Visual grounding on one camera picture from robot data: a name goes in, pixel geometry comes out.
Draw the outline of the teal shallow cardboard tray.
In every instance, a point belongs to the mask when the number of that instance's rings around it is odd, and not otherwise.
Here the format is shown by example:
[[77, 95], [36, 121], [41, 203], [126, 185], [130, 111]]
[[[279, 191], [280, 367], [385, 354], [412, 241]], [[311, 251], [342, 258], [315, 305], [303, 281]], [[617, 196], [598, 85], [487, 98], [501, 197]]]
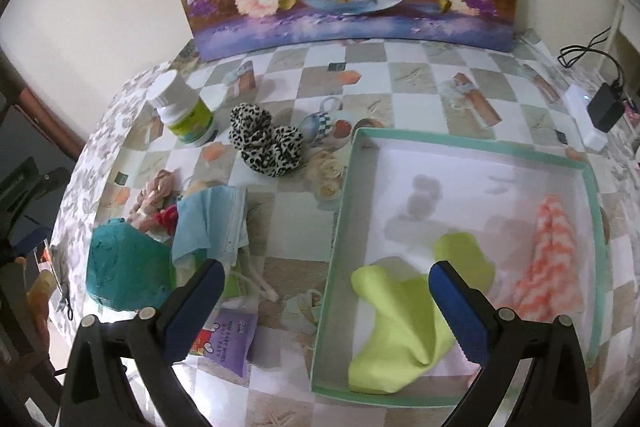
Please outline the teal shallow cardboard tray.
[[348, 369], [371, 337], [374, 308], [352, 274], [378, 265], [394, 281], [426, 277], [449, 260], [466, 283], [507, 305], [534, 260], [538, 210], [554, 196], [575, 234], [580, 299], [570, 311], [587, 364], [603, 322], [606, 247], [592, 168], [518, 144], [409, 130], [362, 128], [352, 142], [324, 291], [311, 388], [377, 407], [452, 407], [473, 365], [451, 347], [390, 395], [352, 390]]

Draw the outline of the white pill bottle green label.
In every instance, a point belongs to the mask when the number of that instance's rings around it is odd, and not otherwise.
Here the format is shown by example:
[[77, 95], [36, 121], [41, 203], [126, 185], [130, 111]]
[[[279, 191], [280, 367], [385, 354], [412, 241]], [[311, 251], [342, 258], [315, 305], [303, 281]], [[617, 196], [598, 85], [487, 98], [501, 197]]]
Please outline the white pill bottle green label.
[[216, 132], [214, 112], [175, 69], [157, 76], [146, 92], [146, 101], [183, 144], [202, 146]]

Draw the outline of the pink floral scrunchie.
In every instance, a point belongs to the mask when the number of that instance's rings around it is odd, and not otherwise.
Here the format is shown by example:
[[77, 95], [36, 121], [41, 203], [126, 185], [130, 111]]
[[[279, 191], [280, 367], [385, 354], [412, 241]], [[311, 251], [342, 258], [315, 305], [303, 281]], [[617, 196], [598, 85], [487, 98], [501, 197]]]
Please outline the pink floral scrunchie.
[[176, 204], [166, 207], [165, 202], [174, 191], [174, 183], [172, 172], [160, 170], [142, 188], [126, 221], [142, 233], [164, 231], [173, 236], [178, 223], [178, 209]]

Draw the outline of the leopard print scrunchie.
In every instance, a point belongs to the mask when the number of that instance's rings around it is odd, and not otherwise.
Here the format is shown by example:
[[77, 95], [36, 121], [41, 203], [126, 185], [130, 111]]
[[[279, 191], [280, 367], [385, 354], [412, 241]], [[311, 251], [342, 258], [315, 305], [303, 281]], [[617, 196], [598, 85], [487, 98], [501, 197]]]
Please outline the leopard print scrunchie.
[[276, 126], [256, 104], [231, 109], [229, 140], [247, 167], [270, 178], [296, 170], [303, 159], [303, 135], [291, 126]]

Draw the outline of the purple cartoon packet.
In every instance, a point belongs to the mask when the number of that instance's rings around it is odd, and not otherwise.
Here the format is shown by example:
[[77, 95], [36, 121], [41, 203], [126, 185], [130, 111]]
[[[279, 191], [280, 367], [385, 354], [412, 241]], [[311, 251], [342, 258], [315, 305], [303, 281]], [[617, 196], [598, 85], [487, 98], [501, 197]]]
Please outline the purple cartoon packet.
[[257, 314], [243, 310], [220, 308], [196, 336], [192, 355], [215, 362], [234, 375], [245, 378], [247, 355], [254, 340]]

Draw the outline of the white wooden chair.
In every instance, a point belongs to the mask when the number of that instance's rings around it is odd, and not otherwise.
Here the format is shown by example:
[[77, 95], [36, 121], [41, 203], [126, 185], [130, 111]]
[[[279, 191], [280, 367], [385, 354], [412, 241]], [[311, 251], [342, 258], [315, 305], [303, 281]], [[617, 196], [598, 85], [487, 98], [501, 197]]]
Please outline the white wooden chair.
[[639, 104], [639, 0], [617, 0], [605, 51], [625, 73], [626, 92]]

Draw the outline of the lime green cloth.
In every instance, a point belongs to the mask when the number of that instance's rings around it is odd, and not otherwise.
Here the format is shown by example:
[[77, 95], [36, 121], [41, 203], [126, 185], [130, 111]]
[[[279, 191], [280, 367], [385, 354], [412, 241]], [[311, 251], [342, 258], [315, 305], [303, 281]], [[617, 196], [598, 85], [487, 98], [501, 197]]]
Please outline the lime green cloth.
[[350, 281], [374, 310], [371, 335], [349, 364], [350, 391], [398, 392], [430, 371], [456, 343], [426, 274], [402, 281], [383, 265], [366, 265], [352, 272]]

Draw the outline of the checkered patterned tablecloth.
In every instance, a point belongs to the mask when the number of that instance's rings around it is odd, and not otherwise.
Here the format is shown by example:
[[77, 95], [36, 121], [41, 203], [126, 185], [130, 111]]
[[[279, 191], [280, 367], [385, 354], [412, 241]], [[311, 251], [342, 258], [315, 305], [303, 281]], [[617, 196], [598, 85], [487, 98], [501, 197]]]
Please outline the checkered patterned tablecloth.
[[[243, 65], [254, 83], [232, 89], [235, 102], [253, 102], [277, 124], [298, 124], [322, 108], [343, 107], [354, 124], [472, 136], [518, 144], [588, 162], [608, 218], [603, 274], [603, 324], [589, 372], [593, 421], [611, 426], [639, 387], [639, 169], [625, 127], [608, 147], [591, 153], [565, 108], [548, 88], [579, 84], [597, 90], [601, 77], [562, 68], [533, 32], [509, 53], [436, 42], [337, 41], [282, 46], [205, 62], [192, 46], [175, 60], [203, 100], [213, 103]], [[53, 321], [72, 337], [81, 317], [111, 311], [86, 293], [93, 229], [126, 216], [160, 170], [175, 173], [179, 190], [220, 183], [247, 191], [247, 231], [255, 270], [277, 291], [275, 303], [250, 291], [258, 313], [246, 377], [201, 357], [177, 373], [216, 426], [437, 426], [447, 410], [360, 407], [317, 397], [309, 371], [320, 294], [331, 254], [342, 169], [349, 147], [322, 148], [309, 169], [282, 179], [254, 173], [225, 135], [201, 148], [179, 144], [145, 106], [156, 78], [148, 70], [128, 80], [82, 151], [54, 227], [54, 252], [70, 286], [70, 309]]]

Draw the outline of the blue face mask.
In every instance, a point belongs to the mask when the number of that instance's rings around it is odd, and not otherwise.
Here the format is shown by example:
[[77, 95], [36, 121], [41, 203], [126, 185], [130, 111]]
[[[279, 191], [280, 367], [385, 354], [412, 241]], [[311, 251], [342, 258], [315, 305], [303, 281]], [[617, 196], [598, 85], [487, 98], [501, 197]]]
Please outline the blue face mask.
[[171, 246], [176, 269], [214, 259], [232, 267], [248, 246], [246, 190], [216, 185], [177, 204], [178, 221]]

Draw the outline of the green small box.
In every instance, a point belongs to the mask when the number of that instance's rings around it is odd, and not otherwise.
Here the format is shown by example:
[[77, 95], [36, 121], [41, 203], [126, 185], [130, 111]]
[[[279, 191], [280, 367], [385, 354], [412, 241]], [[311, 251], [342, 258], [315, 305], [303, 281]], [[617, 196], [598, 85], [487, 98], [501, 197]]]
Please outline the green small box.
[[[181, 287], [189, 282], [196, 271], [207, 260], [203, 249], [186, 254], [174, 262], [174, 286]], [[231, 272], [229, 265], [224, 265], [224, 291], [222, 298], [235, 298], [243, 295], [243, 287], [238, 278]]]

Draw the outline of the white power strip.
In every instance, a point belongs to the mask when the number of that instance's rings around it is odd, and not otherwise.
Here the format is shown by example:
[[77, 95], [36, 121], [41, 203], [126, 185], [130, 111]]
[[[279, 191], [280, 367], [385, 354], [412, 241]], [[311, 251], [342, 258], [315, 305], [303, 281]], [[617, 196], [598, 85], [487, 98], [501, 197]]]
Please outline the white power strip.
[[582, 143], [588, 150], [601, 152], [608, 144], [608, 136], [593, 126], [588, 114], [590, 95], [582, 87], [571, 84], [562, 95], [567, 112], [574, 118]]

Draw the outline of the teal plastic toy box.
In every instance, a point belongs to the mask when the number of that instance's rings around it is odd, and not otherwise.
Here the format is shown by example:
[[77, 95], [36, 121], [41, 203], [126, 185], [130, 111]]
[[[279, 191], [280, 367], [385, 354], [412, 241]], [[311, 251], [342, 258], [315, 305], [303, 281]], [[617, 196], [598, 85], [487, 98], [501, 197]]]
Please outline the teal plastic toy box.
[[112, 219], [91, 237], [86, 289], [100, 305], [114, 311], [159, 308], [174, 289], [168, 246], [124, 219]]

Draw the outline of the black power adapter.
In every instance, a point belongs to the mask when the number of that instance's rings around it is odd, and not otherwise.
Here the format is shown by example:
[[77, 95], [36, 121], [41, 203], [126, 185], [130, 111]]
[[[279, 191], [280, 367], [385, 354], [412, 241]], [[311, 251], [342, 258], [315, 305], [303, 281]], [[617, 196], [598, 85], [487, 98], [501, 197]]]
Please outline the black power adapter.
[[609, 132], [625, 113], [623, 88], [618, 82], [603, 83], [587, 105], [593, 127]]

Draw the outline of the pink white striped cloth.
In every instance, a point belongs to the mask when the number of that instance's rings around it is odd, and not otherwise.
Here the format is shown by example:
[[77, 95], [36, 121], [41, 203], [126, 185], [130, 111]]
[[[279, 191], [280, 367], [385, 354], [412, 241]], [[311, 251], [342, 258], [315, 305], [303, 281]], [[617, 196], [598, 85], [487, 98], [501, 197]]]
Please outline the pink white striped cloth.
[[549, 195], [538, 208], [532, 261], [513, 289], [521, 319], [552, 322], [582, 309], [576, 253], [573, 225], [559, 197]]

